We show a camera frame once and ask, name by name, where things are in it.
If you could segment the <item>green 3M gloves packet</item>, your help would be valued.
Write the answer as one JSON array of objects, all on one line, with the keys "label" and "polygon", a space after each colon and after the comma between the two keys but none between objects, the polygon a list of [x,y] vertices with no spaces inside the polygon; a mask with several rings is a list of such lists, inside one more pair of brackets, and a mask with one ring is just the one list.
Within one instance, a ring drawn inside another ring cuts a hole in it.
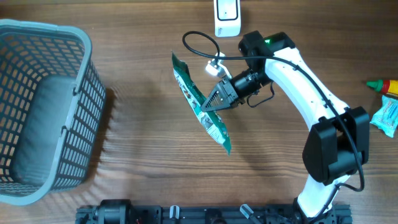
[{"label": "green 3M gloves packet", "polygon": [[216,112],[205,112],[201,109],[206,98],[191,79],[188,65],[173,52],[172,65],[175,79],[197,120],[212,139],[225,149],[227,155],[230,155],[232,145],[226,125]]}]

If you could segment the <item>sriracha chilli sauce bottle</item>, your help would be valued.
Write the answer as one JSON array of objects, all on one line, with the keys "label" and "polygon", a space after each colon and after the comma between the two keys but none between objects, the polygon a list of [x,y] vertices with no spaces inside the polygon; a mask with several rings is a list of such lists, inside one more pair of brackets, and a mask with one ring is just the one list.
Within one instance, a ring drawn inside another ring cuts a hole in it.
[{"label": "sriracha chilli sauce bottle", "polygon": [[374,91],[383,95],[390,95],[397,97],[398,94],[398,81],[397,80],[376,80],[368,81],[366,85]]}]

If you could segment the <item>white teal tissue packet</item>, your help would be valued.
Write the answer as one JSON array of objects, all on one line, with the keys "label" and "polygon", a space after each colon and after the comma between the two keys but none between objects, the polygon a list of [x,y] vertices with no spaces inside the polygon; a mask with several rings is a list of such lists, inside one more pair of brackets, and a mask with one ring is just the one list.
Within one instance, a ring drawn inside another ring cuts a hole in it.
[{"label": "white teal tissue packet", "polygon": [[382,107],[373,115],[370,123],[393,138],[397,129],[397,99],[382,96]]}]

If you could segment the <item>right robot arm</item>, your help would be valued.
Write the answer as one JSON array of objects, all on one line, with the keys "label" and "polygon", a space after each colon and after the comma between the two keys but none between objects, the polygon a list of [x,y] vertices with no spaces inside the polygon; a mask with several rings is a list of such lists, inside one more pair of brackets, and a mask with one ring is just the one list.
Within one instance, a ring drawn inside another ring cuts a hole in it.
[{"label": "right robot arm", "polygon": [[218,111],[249,103],[263,86],[277,84],[299,110],[308,130],[302,159],[308,172],[305,187],[294,200],[289,220],[339,222],[332,206],[348,179],[363,176],[369,159],[369,115],[338,99],[309,69],[290,37],[279,32],[263,37],[245,34],[238,45],[248,68],[235,77],[223,77],[202,104]]}]

